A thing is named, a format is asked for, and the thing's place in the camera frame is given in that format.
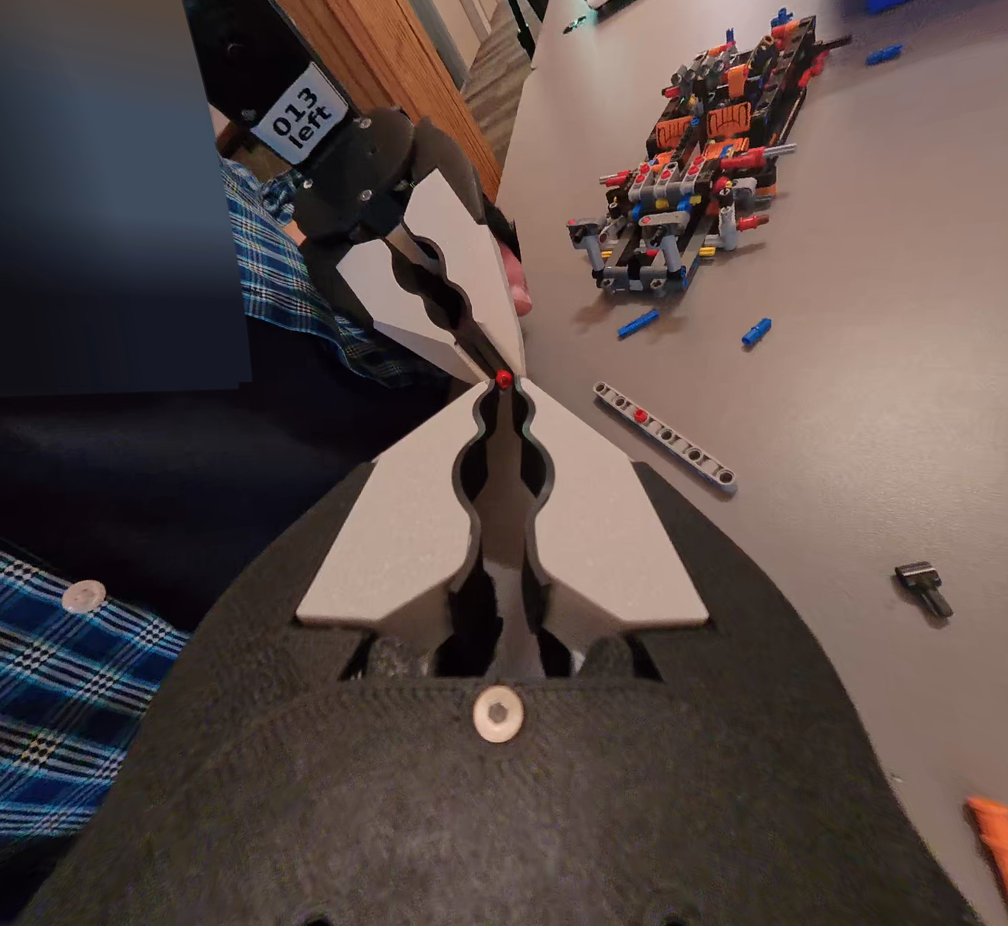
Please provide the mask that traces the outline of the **black lego pin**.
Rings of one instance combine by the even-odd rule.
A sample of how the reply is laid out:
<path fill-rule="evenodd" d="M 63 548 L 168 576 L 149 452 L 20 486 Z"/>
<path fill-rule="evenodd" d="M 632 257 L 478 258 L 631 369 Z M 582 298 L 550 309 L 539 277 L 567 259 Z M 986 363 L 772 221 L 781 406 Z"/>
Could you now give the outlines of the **black lego pin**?
<path fill-rule="evenodd" d="M 935 566 L 929 562 L 898 565 L 894 575 L 900 586 L 914 596 L 934 617 L 949 619 L 953 610 L 941 592 L 942 581 Z"/>

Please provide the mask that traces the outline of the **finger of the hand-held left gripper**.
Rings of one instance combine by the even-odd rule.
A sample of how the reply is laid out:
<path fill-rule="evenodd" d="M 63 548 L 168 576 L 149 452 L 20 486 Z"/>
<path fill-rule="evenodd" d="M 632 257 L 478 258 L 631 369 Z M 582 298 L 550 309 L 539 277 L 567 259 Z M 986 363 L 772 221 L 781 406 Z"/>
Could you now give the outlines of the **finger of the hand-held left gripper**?
<path fill-rule="evenodd" d="M 376 330 L 463 382 L 490 380 L 461 347 L 447 311 L 422 289 L 421 280 L 433 276 L 384 239 L 353 245 L 337 270 Z"/>
<path fill-rule="evenodd" d="M 524 339 L 511 297 L 498 241 L 472 212 L 467 199 L 481 199 L 479 185 L 457 187 L 434 169 L 417 183 L 402 223 L 389 245 L 433 278 L 421 280 L 447 311 L 461 347 L 495 383 L 497 370 L 525 376 Z"/>

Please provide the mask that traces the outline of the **orange lego pin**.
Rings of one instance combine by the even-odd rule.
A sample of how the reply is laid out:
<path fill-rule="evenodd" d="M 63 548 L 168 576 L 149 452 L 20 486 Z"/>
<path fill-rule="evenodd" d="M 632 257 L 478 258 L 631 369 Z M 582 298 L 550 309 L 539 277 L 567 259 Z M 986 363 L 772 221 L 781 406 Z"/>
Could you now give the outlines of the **orange lego pin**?
<path fill-rule="evenodd" d="M 968 796 L 967 807 L 976 821 L 983 844 L 1007 880 L 1007 806 L 989 798 Z"/>

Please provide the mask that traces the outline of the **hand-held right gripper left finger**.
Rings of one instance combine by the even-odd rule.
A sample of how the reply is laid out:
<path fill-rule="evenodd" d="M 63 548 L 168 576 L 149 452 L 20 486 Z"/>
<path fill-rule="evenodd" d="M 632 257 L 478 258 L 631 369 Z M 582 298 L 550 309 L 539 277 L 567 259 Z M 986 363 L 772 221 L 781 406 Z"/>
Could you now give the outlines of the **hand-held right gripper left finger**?
<path fill-rule="evenodd" d="M 375 459 L 296 607 L 303 625 L 407 643 L 449 676 L 486 672 L 500 615 L 475 500 L 497 409 L 479 383 Z"/>

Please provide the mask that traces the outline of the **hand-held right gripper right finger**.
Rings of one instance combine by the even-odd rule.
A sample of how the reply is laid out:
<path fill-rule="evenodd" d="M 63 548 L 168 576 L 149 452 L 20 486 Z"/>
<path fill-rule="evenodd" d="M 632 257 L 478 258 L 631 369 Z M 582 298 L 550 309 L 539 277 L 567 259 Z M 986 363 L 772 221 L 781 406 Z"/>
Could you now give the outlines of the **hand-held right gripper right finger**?
<path fill-rule="evenodd" d="M 548 675 L 607 638 L 710 621 L 635 462 L 527 378 L 514 383 L 524 524 L 522 600 Z"/>

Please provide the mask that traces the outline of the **person's left hand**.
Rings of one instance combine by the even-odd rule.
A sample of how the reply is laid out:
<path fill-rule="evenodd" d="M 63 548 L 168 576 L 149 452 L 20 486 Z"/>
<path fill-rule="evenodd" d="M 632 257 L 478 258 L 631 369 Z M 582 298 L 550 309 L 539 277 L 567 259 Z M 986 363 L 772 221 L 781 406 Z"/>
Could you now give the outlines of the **person's left hand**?
<path fill-rule="evenodd" d="M 515 312 L 518 318 L 527 316 L 532 308 L 533 302 L 527 287 L 527 279 L 523 265 L 518 257 L 511 251 L 511 248 L 504 243 L 499 243 L 502 262 L 505 266 L 505 273 L 514 303 Z"/>

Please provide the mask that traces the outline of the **lego car chassis model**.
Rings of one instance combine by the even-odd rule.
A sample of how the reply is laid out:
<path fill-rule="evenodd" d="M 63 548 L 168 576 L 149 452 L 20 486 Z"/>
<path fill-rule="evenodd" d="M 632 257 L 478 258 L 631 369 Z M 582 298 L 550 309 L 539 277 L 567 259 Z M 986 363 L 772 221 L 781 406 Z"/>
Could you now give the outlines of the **lego car chassis model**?
<path fill-rule="evenodd" d="M 810 84 L 852 40 L 821 38 L 814 15 L 783 8 L 753 48 L 741 50 L 729 28 L 723 44 L 679 67 L 645 158 L 600 177 L 603 216 L 568 223 L 597 289 L 682 293 L 699 264 L 736 251 L 745 233 L 767 224 Z"/>

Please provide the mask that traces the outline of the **wooden cabinet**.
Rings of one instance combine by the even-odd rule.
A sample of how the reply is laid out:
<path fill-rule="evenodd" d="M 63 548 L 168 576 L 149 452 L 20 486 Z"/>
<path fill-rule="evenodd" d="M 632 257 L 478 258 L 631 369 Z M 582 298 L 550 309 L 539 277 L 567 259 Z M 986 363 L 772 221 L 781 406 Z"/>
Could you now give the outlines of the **wooden cabinet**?
<path fill-rule="evenodd" d="M 408 0 L 276 0 L 363 110 L 400 107 L 455 138 L 496 200 L 501 167 Z"/>

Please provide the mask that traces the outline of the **person's plaid shirt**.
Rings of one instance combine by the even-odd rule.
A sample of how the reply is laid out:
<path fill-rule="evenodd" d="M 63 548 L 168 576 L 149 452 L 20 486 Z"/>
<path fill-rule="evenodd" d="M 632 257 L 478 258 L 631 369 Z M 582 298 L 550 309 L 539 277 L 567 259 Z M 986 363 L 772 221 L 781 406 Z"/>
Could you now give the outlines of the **person's plaid shirt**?
<path fill-rule="evenodd" d="M 71 839 L 103 806 L 191 634 L 155 571 L 57 569 L 2 541 L 2 858 Z"/>

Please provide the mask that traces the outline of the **grey lego beam with holes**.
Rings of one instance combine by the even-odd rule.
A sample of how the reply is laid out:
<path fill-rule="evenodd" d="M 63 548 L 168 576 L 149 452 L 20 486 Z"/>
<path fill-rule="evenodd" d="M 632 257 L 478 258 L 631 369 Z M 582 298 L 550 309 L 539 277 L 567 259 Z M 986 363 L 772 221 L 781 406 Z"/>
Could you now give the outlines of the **grey lego beam with holes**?
<path fill-rule="evenodd" d="M 717 457 L 699 446 L 699 444 L 663 422 L 657 415 L 649 412 L 642 405 L 627 397 L 620 390 L 611 387 L 605 381 L 592 385 L 593 395 L 599 404 L 604 405 L 611 413 L 623 419 L 625 424 L 634 431 L 649 439 L 656 446 L 679 462 L 689 468 L 696 476 L 706 480 L 725 496 L 735 496 L 738 491 L 737 474 L 734 468 L 725 466 Z M 646 425 L 638 425 L 634 421 L 634 410 L 646 410 L 650 419 Z"/>

